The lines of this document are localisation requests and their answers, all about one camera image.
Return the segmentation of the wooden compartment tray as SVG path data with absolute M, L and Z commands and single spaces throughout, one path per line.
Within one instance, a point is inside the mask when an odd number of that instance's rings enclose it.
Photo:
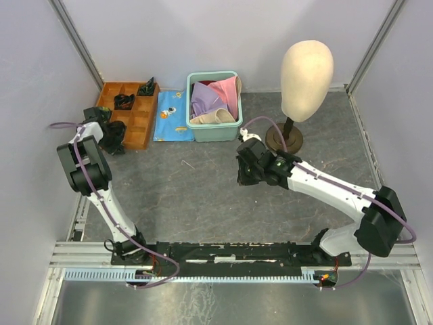
M 145 83 L 138 82 L 107 82 L 96 102 L 96 106 L 103 106 L 112 111 L 110 121 L 121 121 L 126 125 L 124 147 L 127 150 L 146 150 L 154 126 L 158 105 L 159 84 L 155 83 L 152 95 L 139 95 L 139 88 Z M 130 110 L 115 108 L 114 98 L 117 95 L 134 95 L 135 100 L 130 104 Z

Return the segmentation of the blue printed cloth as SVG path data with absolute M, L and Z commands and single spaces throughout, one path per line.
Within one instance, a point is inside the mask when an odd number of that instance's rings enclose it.
M 155 142 L 192 142 L 193 131 L 186 123 L 186 97 L 183 91 L 162 91 L 158 94 Z

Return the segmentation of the purple bucket hat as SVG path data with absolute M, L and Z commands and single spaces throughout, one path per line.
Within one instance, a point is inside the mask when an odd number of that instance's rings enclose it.
M 214 112 L 219 108 L 227 109 L 226 103 L 219 94 L 203 83 L 194 83 L 190 100 L 191 117 Z

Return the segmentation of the cream mannequin head stand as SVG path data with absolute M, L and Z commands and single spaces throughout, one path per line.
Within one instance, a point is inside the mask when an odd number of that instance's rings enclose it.
M 270 127 L 265 143 L 272 151 L 301 149 L 303 135 L 294 124 L 311 118 L 322 105 L 334 75 L 334 58 L 329 47 L 316 40 L 293 44 L 281 63 L 281 111 L 284 123 Z

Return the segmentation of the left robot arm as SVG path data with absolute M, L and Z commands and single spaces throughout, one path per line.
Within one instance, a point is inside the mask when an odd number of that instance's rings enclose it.
M 57 147 L 57 154 L 72 190 L 89 199 L 110 229 L 104 248 L 113 265 L 138 265 L 149 259 L 150 248 L 137 226 L 126 216 L 112 187 L 112 172 L 103 154 L 124 154 L 126 125 L 110 121 L 112 112 L 102 106 L 83 111 L 81 123 L 59 122 L 53 129 L 74 127 L 75 136 Z

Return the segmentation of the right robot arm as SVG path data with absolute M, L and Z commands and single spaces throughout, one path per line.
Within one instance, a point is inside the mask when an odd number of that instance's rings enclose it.
M 237 148 L 241 186 L 265 182 L 313 197 L 344 213 L 352 222 L 325 230 L 312 245 L 311 259 L 325 265 L 334 257 L 362 249 L 388 257 L 407 221 L 396 192 L 386 186 L 364 188 L 323 173 L 301 158 L 284 151 L 272 153 L 256 138 Z

